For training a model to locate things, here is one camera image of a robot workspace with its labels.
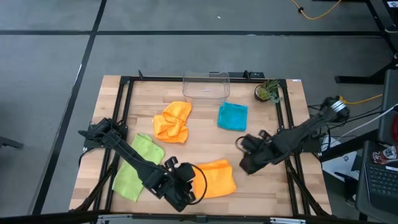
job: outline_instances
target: yellow-orange towel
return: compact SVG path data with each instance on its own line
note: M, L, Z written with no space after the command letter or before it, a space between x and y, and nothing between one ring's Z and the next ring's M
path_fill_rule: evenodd
M232 167L226 159L197 165L205 174L207 191L204 198L220 197L233 193L236 190L232 177ZM205 179L198 169L193 180L193 193L200 198L205 191Z
M174 101L163 110L161 115L154 116L155 137L165 142L184 143L188 138L185 127L192 105L187 102Z

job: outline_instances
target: gray floor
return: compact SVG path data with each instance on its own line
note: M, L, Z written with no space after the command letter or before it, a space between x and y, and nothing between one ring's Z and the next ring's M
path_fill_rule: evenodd
M299 4L315 16L334 3L301 0ZM3 0L0 5L0 29L91 30L100 1ZM375 8L389 25L379 1ZM99 29L369 31L377 27L366 5L353 2L342 3L323 19L308 21L289 0L109 0ZM88 36L0 35L0 136L25 143L23 150L1 149L0 217L29 212L87 41ZM138 69L149 75L261 71L272 78L302 79L308 104L319 104L329 95L356 101L380 94L382 86L338 85L333 77L370 75L391 56L386 43L374 37L97 36L44 212L68 209L83 144L77 131L87 127L103 75L136 75ZM375 100L350 109L359 114L379 104ZM343 134L364 120L332 134ZM344 203L342 186L330 176L325 179L333 214L358 218L357 211Z

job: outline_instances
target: laptop keyboard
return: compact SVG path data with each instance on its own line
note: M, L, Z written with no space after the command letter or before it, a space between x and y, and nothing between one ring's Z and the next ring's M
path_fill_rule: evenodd
M398 172L367 165L366 173L371 193L398 198Z

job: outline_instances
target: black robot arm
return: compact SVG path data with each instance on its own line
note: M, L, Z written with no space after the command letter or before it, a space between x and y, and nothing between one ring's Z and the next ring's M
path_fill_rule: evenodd
M191 191L192 179L195 177L191 164L181 163L176 168L176 157L168 159L164 166L145 160L121 138L119 127L112 119L104 118L94 129L79 131L79 134L105 148L114 149L137 170L138 177L146 189L157 198L164 196L177 211L181 212L195 200Z
M338 98L326 98L318 114L292 129L279 130L274 136L261 130L261 138L247 134L241 142L244 157L239 163L248 174L253 174L268 163L278 164L297 152L302 141L327 122L342 122L349 110Z

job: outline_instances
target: wooden table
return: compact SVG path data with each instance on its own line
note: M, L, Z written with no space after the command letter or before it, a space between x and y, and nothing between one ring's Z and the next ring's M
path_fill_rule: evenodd
M104 76L93 115L93 122L112 117L114 102L118 92L120 76ZM234 146L236 138L260 129L275 134L279 127L276 108L271 102L260 103L253 97L255 83L231 83L231 94L227 101L248 105L248 128L246 132L227 131L217 127L219 106L193 105L187 121L189 137L185 144L166 143L154 137L153 116L161 114L173 101L184 101L181 82L135 81L130 103L127 125L127 142L132 142L137 133L149 134L154 142L165 151L164 160L176 156L180 162L200 164L218 159L227 159L233 167L236 192L225 197L204 199L197 205L187 206L181 214L207 215L255 215L292 216L285 164L268 165L253 175L246 175L240 168L242 152ZM298 125L308 119L307 103L300 80L287 80L294 123ZM284 102L282 113L287 125ZM95 149L81 161L70 208L76 208L94 188L100 175L104 149ZM318 160L308 153L301 154L305 183L315 200L331 213L322 169ZM104 207L106 185L101 206ZM300 191L296 187L299 211L302 213ZM169 213L178 214L164 198L158 200L144 189L137 203L122 198L115 193L112 212Z

